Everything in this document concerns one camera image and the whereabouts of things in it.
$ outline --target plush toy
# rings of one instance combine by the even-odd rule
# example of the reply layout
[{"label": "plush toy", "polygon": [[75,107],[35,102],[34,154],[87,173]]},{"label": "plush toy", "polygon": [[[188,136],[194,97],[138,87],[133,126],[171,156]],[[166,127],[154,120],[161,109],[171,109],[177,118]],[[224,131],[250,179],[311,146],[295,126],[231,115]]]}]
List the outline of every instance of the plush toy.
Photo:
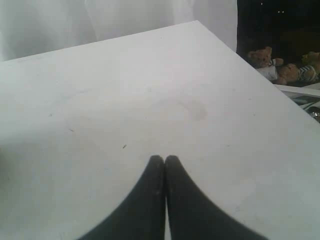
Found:
[{"label": "plush toy", "polygon": [[281,67],[259,68],[257,71],[274,84],[287,85],[295,82],[313,84],[319,80],[320,60],[301,68],[289,63]]},{"label": "plush toy", "polygon": [[248,61],[256,69],[270,67],[270,66],[278,67],[284,64],[284,60],[282,58],[271,59],[271,55],[272,55],[272,48],[269,46],[266,46],[265,49],[250,51],[247,57],[248,57]]},{"label": "plush toy", "polygon": [[312,64],[318,61],[320,52],[310,51],[308,54],[302,56],[302,63],[304,65]]}]

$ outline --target white tabletop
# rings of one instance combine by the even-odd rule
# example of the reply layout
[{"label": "white tabletop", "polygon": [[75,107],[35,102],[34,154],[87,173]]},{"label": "white tabletop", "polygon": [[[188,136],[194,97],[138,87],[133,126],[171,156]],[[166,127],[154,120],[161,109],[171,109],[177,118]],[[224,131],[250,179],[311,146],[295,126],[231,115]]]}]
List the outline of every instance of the white tabletop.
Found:
[{"label": "white tabletop", "polygon": [[270,239],[320,234],[318,123],[197,21],[3,62],[0,103],[0,239],[80,237],[154,154]]}]

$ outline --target white curtain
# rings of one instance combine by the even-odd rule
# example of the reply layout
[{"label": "white curtain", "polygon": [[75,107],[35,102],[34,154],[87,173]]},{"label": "white curtain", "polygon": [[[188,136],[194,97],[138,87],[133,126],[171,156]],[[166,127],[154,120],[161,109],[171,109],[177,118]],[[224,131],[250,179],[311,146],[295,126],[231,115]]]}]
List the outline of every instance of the white curtain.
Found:
[{"label": "white curtain", "polygon": [[237,0],[0,0],[0,61],[199,20],[232,50]]}]

